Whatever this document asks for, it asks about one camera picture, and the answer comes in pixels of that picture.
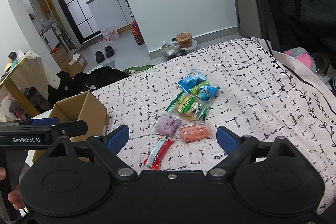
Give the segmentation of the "person left hand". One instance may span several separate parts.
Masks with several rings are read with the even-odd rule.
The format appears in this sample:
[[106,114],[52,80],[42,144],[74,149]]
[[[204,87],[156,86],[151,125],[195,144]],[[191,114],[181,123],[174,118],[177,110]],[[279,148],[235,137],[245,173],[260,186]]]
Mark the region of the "person left hand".
[[[6,170],[4,168],[0,168],[0,180],[3,181],[6,178]],[[7,198],[9,202],[13,205],[15,210],[24,209],[25,203],[21,196],[20,192],[20,185],[18,184],[14,190],[12,190],[8,195]]]

